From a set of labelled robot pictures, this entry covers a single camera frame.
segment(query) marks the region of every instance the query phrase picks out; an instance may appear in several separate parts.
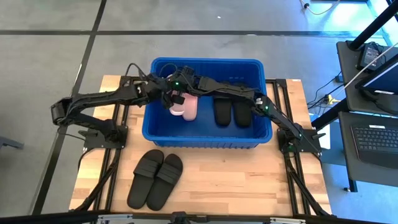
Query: computer monitor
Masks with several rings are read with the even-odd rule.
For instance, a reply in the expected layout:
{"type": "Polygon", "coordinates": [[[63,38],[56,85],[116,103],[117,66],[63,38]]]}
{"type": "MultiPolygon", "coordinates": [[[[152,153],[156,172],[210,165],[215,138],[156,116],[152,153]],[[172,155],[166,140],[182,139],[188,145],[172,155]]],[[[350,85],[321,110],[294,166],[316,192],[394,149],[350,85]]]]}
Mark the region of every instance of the computer monitor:
{"type": "Polygon", "coordinates": [[[355,87],[371,93],[398,95],[398,54],[357,83],[355,87]]]}

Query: blue plastic bin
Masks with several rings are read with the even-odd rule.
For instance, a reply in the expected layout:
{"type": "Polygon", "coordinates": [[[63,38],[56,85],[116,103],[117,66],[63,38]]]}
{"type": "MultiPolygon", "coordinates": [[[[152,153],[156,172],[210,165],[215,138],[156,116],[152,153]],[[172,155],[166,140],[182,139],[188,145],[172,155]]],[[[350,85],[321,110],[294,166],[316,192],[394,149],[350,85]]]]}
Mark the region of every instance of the blue plastic bin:
{"type": "MultiPolygon", "coordinates": [[[[166,63],[178,67],[187,65],[195,74],[215,79],[218,82],[229,81],[231,84],[244,82],[251,88],[258,88],[266,94],[266,78],[262,63],[253,59],[218,59],[218,58],[157,58],[152,62],[151,72],[161,77],[170,75],[173,66],[160,69],[166,63]]],[[[215,122],[213,98],[202,96],[198,100],[198,112],[194,121],[185,121],[181,116],[174,116],[162,107],[160,101],[146,106],[142,134],[158,146],[163,147],[222,147],[253,148],[259,143],[266,143],[272,137],[271,121],[268,118],[254,116],[252,125],[239,128],[233,119],[228,127],[220,127],[215,122]]]]}

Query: wooden tabletop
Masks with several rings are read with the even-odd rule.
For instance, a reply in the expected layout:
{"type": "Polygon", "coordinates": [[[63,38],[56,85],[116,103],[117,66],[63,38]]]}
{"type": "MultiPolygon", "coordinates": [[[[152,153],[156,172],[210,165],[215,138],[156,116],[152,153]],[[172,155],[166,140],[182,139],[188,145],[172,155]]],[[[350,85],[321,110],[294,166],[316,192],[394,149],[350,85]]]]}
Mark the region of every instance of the wooden tabletop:
{"type": "MultiPolygon", "coordinates": [[[[100,91],[117,89],[120,76],[105,75],[100,91]]],[[[287,80],[287,90],[294,121],[311,128],[303,86],[300,80],[287,80]]],[[[267,95],[274,100],[272,85],[267,95]]],[[[283,93],[279,90],[283,104],[283,93]]],[[[95,108],[99,119],[112,117],[114,106],[95,108]]],[[[277,126],[273,123],[273,137],[254,149],[165,148],[144,139],[141,133],[145,107],[131,106],[127,125],[126,147],[122,150],[111,210],[113,212],[172,213],[212,215],[291,215],[286,172],[282,154],[278,150],[277,126]],[[127,195],[138,160],[145,152],[160,149],[165,156],[178,155],[183,161],[183,174],[162,210],[153,212],[146,206],[135,210],[127,205],[127,195]]],[[[311,154],[301,153],[305,183],[315,200],[331,213],[322,169],[311,154]]],[[[93,190],[100,175],[104,149],[95,149],[82,162],[73,191],[70,208],[79,206],[93,190]]],[[[300,191],[295,186],[299,211],[303,212],[300,191]]],[[[104,208],[108,185],[105,186],[100,208],[104,208]]]]}

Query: black slipper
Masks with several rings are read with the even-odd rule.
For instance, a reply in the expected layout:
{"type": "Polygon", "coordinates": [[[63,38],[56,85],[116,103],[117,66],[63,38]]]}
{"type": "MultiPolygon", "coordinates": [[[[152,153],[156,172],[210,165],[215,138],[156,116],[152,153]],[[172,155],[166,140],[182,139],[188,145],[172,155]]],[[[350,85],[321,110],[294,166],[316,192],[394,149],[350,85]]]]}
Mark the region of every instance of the black slipper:
{"type": "Polygon", "coordinates": [[[153,211],[159,211],[166,203],[182,174],[182,161],[175,154],[166,157],[158,171],[155,182],[150,189],[147,206],[153,211]]]}
{"type": "Polygon", "coordinates": [[[150,187],[154,183],[154,178],[163,163],[163,152],[157,149],[146,152],[139,160],[134,169],[127,205],[134,209],[144,206],[150,187]]]}
{"type": "Polygon", "coordinates": [[[232,100],[223,96],[213,96],[214,116],[220,126],[228,126],[231,122],[232,100]]]}
{"type": "MultiPolygon", "coordinates": [[[[247,87],[245,83],[236,83],[236,86],[247,87]]],[[[234,119],[237,126],[247,128],[251,124],[251,108],[241,100],[233,100],[234,119]]]]}

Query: floor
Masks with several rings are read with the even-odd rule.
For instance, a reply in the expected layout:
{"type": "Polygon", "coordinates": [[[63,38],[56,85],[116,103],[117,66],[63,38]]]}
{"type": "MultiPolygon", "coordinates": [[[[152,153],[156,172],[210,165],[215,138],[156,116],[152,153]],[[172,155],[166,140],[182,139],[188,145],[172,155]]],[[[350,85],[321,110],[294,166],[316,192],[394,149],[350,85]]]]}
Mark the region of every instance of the floor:
{"type": "MultiPolygon", "coordinates": [[[[91,30],[100,3],[100,0],[1,0],[0,30],[91,30]]],[[[317,1],[311,3],[311,8],[322,11],[330,4],[317,1]]],[[[264,64],[267,78],[302,79],[305,96],[310,101],[316,89],[340,71],[336,42],[352,39],[374,16],[365,3],[343,2],[322,16],[311,15],[301,8],[299,0],[108,1],[99,30],[303,32],[294,36],[288,32],[262,36],[96,36],[80,93],[98,91],[104,74],[120,75],[130,62],[148,72],[150,63],[157,57],[256,58],[264,64]],[[309,36],[307,31],[319,32],[309,36]]],[[[0,217],[26,215],[31,211],[56,132],[49,106],[70,95],[88,39],[87,35],[0,35],[0,136],[25,143],[23,150],[10,147],[0,150],[0,217]]],[[[381,35],[372,40],[385,44],[381,35]]],[[[332,83],[318,95],[336,86],[338,83],[332,83]]],[[[76,134],[77,130],[71,127],[68,132],[76,134]]],[[[82,147],[77,139],[65,139],[44,213],[68,210],[82,147]]],[[[345,167],[325,165],[323,169],[335,215],[379,222],[398,220],[392,212],[398,203],[391,200],[392,195],[398,195],[398,189],[359,183],[360,193],[347,193],[341,190],[348,185],[345,167]]]]}

